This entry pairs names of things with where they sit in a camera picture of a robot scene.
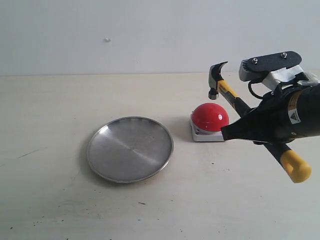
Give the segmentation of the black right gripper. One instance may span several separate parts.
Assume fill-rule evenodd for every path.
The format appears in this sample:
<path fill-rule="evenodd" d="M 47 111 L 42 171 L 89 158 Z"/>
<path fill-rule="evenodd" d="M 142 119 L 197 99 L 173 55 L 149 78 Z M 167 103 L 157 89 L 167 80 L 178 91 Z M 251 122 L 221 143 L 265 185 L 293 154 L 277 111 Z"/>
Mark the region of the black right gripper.
<path fill-rule="evenodd" d="M 223 139 L 289 143 L 320 135 L 320 85 L 286 88 L 258 107 L 235 104 L 240 118 L 221 128 Z"/>

